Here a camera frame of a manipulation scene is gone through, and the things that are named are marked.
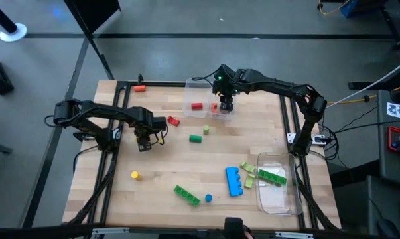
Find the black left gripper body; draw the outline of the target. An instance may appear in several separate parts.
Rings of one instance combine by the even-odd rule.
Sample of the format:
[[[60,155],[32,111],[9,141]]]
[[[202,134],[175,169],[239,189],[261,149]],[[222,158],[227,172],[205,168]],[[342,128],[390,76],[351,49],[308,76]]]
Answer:
[[[150,135],[167,131],[167,119],[164,116],[149,116],[135,124],[135,136],[139,141],[150,141]]]

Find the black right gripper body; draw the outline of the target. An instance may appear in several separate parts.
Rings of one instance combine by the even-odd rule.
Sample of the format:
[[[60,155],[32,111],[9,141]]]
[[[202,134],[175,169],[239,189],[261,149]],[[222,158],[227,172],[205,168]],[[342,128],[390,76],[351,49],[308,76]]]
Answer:
[[[230,81],[215,80],[212,85],[212,93],[218,96],[234,96],[237,90]]]

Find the green long studded brick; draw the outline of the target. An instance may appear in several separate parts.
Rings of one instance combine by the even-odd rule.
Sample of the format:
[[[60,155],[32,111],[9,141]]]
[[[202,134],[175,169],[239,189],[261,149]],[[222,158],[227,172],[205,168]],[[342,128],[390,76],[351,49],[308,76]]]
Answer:
[[[287,178],[284,175],[280,174],[280,170],[258,170],[258,177],[262,181],[266,181],[268,183],[274,183],[279,186],[285,186],[287,184]]]
[[[182,199],[184,199],[186,202],[188,202],[190,205],[195,207],[200,205],[200,199],[191,194],[190,192],[188,192],[187,190],[185,190],[184,188],[182,188],[181,186],[176,185],[174,187],[174,192]]]

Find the blue long studded brick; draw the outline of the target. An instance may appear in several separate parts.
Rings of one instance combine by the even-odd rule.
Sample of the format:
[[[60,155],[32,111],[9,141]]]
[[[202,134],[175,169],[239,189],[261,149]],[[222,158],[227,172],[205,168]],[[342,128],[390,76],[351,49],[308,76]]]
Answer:
[[[227,167],[225,169],[228,190],[231,197],[237,197],[243,194],[241,177],[237,167]]]

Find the large clear plastic container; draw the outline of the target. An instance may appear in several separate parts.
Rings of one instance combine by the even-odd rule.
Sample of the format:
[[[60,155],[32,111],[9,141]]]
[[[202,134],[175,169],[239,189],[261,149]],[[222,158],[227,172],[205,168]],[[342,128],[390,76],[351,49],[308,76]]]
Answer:
[[[295,158],[290,153],[260,153],[255,170],[255,188],[259,208],[272,215],[298,216],[302,214],[302,201],[295,172]],[[259,176],[266,171],[285,179],[285,184],[276,183]]]

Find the black divider panel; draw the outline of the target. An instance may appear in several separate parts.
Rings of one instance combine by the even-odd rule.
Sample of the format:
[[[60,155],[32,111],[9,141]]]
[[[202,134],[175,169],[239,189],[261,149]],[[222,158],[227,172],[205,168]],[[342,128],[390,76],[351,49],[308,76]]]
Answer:
[[[114,80],[111,68],[105,55],[100,52],[94,42],[94,32],[102,26],[114,13],[121,11],[118,0],[64,0],[73,18],[81,28],[84,36],[92,46],[110,80]]]

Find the blue box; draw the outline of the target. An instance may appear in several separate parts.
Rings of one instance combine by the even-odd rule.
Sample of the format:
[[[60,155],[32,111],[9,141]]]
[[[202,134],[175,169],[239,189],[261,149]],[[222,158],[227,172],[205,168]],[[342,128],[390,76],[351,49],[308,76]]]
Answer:
[[[355,15],[355,8],[357,7],[359,0],[346,0],[340,6],[340,12],[346,18],[353,17]]]

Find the grey cabinet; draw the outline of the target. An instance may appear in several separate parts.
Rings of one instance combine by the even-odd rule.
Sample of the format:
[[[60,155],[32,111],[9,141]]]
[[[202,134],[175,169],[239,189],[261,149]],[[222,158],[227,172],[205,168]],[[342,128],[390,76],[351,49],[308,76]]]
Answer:
[[[394,126],[400,128],[400,118],[387,114],[387,104],[392,103],[391,93],[380,90],[377,93],[377,122],[379,141],[379,170],[384,179],[400,183],[400,153],[388,148],[388,128]]]

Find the dark low cabinet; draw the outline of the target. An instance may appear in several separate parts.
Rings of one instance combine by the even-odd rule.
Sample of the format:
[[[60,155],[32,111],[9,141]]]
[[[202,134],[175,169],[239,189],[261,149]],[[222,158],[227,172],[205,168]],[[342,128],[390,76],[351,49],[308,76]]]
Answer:
[[[343,230],[400,238],[400,184],[382,178],[379,162],[330,175]]]

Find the black aluminium table frame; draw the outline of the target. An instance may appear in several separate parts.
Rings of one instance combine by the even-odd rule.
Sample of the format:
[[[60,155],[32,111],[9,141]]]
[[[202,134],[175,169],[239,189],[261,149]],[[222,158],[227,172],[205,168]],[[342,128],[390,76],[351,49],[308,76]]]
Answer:
[[[139,152],[132,129],[123,128],[111,190],[99,198],[94,222],[142,229],[215,229],[225,218],[239,217],[254,230],[312,225],[309,212],[301,217],[262,212],[253,189],[231,197],[226,181],[227,167],[243,161],[256,164],[260,153],[287,152],[285,126],[296,131],[303,122],[301,114],[292,114],[290,100],[266,92],[242,94],[235,97],[233,119],[221,121],[185,116],[183,99],[182,82],[148,82],[140,93],[124,90],[118,81],[98,82],[95,102],[143,106],[157,116],[178,119],[180,125],[170,126],[164,145],[146,152]],[[203,134],[205,125],[210,126],[208,135]],[[189,142],[189,135],[202,136],[202,142]],[[140,181],[131,178],[132,171],[140,173]],[[178,196],[176,185],[199,198],[200,205]],[[211,202],[205,201],[207,194]]]

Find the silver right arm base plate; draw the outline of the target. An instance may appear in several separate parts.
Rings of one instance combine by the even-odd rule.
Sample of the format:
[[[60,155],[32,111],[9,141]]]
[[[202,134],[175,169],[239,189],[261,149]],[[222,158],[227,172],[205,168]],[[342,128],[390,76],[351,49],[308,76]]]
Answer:
[[[296,136],[295,133],[288,133],[287,134],[287,142],[293,143],[295,136]],[[312,134],[311,139],[312,139],[313,145],[326,145],[329,142],[329,138],[327,138],[327,137],[325,137],[325,135],[321,135],[321,134],[319,134],[319,135]]]

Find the silver frame bracket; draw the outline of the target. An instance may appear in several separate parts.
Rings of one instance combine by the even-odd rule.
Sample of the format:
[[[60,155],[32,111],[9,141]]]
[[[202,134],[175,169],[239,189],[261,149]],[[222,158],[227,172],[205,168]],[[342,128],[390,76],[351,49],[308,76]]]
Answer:
[[[129,233],[129,228],[94,228],[92,236],[104,236],[106,234],[124,234]]]
[[[312,234],[301,232],[275,232],[275,237],[282,239],[314,239]]]

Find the black frame crossbar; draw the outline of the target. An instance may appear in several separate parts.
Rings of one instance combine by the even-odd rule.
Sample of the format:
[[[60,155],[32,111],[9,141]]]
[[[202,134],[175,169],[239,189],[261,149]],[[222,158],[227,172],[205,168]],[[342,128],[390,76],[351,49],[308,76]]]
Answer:
[[[92,236],[94,228],[117,228],[104,227],[102,224],[81,224],[59,226],[35,227],[35,228],[0,228],[0,239],[72,239],[78,237]],[[187,234],[199,238],[218,237],[224,238],[224,229],[142,229],[129,228],[129,233],[124,234]],[[256,230],[251,233],[255,238],[280,239],[275,237],[275,232],[301,232],[312,234],[314,239],[400,239],[394,235],[370,235],[356,234],[343,230],[317,230],[304,228],[301,230]]]

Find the black desk leg frame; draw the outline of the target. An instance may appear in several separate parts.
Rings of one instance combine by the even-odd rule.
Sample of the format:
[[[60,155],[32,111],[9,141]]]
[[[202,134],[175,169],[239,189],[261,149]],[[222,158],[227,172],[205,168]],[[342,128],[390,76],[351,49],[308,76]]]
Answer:
[[[383,15],[383,19],[385,20],[391,35],[395,41],[395,44],[392,46],[392,50],[400,52],[400,32],[395,26],[394,20],[391,15],[388,13],[385,7],[381,7],[381,14]],[[389,73],[388,76],[384,79],[377,80],[374,83],[371,82],[349,82],[348,87],[350,90],[394,90],[396,88],[400,89],[400,68],[394,70],[394,72]]]

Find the black post white base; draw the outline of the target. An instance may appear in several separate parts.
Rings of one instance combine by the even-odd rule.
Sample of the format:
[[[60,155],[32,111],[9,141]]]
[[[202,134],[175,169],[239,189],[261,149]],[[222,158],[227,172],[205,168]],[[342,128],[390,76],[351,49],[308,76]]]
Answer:
[[[0,9],[0,39],[3,42],[16,42],[27,34],[27,26],[15,23]]]

